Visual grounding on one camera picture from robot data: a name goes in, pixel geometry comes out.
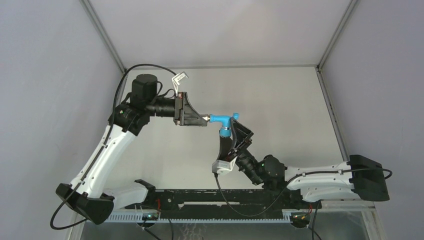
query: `metal frame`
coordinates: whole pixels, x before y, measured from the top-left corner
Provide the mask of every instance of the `metal frame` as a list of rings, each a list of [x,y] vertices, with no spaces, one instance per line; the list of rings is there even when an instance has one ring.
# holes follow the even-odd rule
[[[112,58],[116,62],[116,65],[120,69],[122,73],[125,72],[125,66],[119,57],[114,45],[112,44],[112,41],[110,40],[104,26],[102,25],[98,15],[96,14],[96,11],[94,10],[93,5],[91,4],[90,0],[79,0],[85,11],[87,12],[87,15],[89,16],[91,22],[93,23],[96,31],[99,33],[101,39],[103,40],[105,46],[107,47],[107,50],[110,52]],[[319,84],[321,86],[322,94],[324,96],[325,104],[327,105],[328,113],[331,119],[331,123],[334,128],[334,133],[336,135],[336,139],[340,148],[340,152],[342,155],[342,158],[344,161],[349,160],[349,154],[348,149],[346,147],[345,141],[342,136],[342,132],[340,130],[340,127],[338,125],[337,115],[335,113],[335,110],[333,108],[331,97],[329,96],[329,93],[327,91],[326,81],[323,76],[323,67],[330,56],[334,46],[336,45],[340,35],[342,34],[344,28],[346,27],[349,19],[351,18],[354,10],[356,9],[358,3],[360,0],[351,0],[348,7],[346,8],[343,17],[341,18],[340,22],[337,25],[336,30],[334,31],[330,42],[328,43],[321,59],[319,60],[319,63],[314,66],[316,70],[316,74],[319,80]],[[268,66],[232,66],[236,68],[243,68],[243,67],[312,67],[311,65],[268,65]],[[208,66],[206,68],[229,68],[229,66]],[[290,216],[294,212],[301,212],[302,210],[295,210],[295,209],[285,209],[282,210],[283,218],[279,219],[250,219],[250,220],[236,220],[237,223],[287,223],[288,216]],[[363,221],[365,223],[366,231],[368,233],[370,240],[386,240],[387,237],[385,235],[385,232],[383,230],[383,227],[381,225],[381,222],[379,220],[377,211],[375,209],[375,205],[373,202],[368,201],[323,201],[322,202],[322,209],[321,212],[343,212],[343,211],[360,211],[362,212]],[[137,219],[140,219],[142,215],[138,215],[137,211],[134,210],[128,210],[128,209],[122,209],[119,211],[115,211],[112,213],[112,215],[108,218],[107,222],[109,223],[124,223],[124,222],[135,222]],[[82,216],[78,215],[77,213],[74,213],[72,216],[72,223],[75,223],[76,221],[82,220]],[[165,219],[160,219],[157,222],[166,221]],[[174,219],[173,222],[175,223],[188,223],[190,220],[176,220]],[[223,222],[222,220],[201,220],[202,223],[216,223],[216,222]],[[81,238],[82,232],[84,228],[84,223],[79,224],[77,226],[74,226],[70,228],[67,234],[67,239],[70,240],[79,240]]]

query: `blue valve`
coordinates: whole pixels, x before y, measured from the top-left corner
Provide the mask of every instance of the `blue valve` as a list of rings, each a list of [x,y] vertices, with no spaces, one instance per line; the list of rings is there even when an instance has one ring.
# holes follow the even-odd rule
[[[222,123],[222,127],[219,130],[219,135],[221,137],[224,137],[224,138],[231,137],[231,128],[230,128],[230,126],[231,126],[230,125],[231,116],[225,116],[225,115],[217,116],[217,115],[211,114],[209,117],[210,117],[210,119],[209,119],[209,122],[210,123],[213,123],[213,122],[220,122],[220,123]],[[239,114],[238,113],[233,113],[232,114],[232,117],[235,120],[237,120],[237,119],[239,119]]]

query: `blue object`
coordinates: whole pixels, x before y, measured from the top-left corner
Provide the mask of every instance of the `blue object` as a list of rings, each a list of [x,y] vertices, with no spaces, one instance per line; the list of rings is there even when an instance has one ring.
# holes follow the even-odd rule
[[[238,113],[233,113],[232,114],[232,117],[235,120],[237,120],[237,119],[239,119],[239,114]],[[230,119],[231,119],[231,116],[226,116],[226,115],[217,116],[217,115],[211,114],[209,116],[209,122],[210,123],[213,123],[213,122],[220,122],[220,123],[222,123],[222,127],[219,130],[219,135],[221,137],[224,137],[224,138],[231,137]]]

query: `gray floor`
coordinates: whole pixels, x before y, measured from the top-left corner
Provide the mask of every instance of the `gray floor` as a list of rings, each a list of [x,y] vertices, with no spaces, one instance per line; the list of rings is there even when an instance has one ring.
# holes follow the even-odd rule
[[[288,223],[225,224],[225,223],[174,223],[175,240],[309,240],[308,229],[294,228]],[[149,228],[162,240],[171,239],[169,224],[156,224]],[[315,230],[323,240],[368,240],[360,212],[319,213]],[[82,240],[154,240],[135,223],[86,223]]]

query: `blue pipe fitting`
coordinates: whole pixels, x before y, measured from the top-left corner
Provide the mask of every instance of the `blue pipe fitting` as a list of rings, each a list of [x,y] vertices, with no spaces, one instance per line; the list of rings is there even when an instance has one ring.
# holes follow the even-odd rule
[[[211,114],[209,119],[210,123],[213,122],[220,122],[222,123],[222,127],[219,130],[219,135],[223,138],[229,138],[231,137],[231,125],[230,125],[230,119],[231,116],[226,116],[226,115],[221,115],[221,116],[217,116],[217,115],[213,115]],[[233,113],[232,117],[237,120],[239,119],[239,114],[238,113]]]

